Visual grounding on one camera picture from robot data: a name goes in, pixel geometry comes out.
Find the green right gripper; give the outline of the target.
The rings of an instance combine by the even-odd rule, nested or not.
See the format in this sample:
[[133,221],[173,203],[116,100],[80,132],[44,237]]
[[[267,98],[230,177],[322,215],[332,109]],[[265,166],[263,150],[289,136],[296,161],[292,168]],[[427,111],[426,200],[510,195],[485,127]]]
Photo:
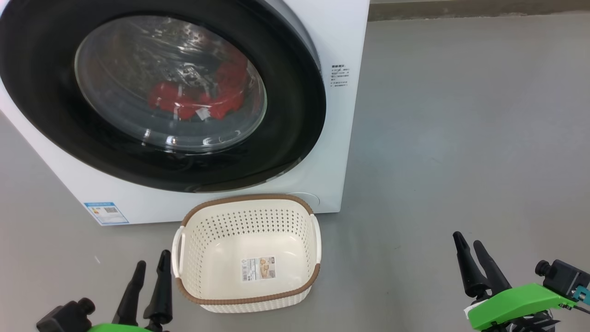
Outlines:
[[455,231],[453,239],[466,296],[488,298],[489,289],[491,294],[496,294],[464,310],[473,330],[490,332],[493,328],[500,328],[505,323],[525,316],[532,316],[552,308],[562,306],[572,308],[576,305],[575,301],[559,296],[536,283],[512,288],[483,243],[475,240],[473,246],[478,262],[484,269],[484,276],[475,263],[471,248],[463,234]]

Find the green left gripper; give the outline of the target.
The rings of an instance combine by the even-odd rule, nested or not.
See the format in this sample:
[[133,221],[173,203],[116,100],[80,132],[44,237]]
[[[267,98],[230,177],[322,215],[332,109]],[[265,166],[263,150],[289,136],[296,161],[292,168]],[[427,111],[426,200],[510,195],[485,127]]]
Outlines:
[[160,254],[154,291],[143,314],[143,318],[149,323],[143,328],[138,326],[137,308],[145,281],[145,272],[146,262],[139,261],[112,319],[113,324],[95,325],[88,332],[150,332],[150,330],[163,330],[164,325],[173,320],[170,250],[163,250]]

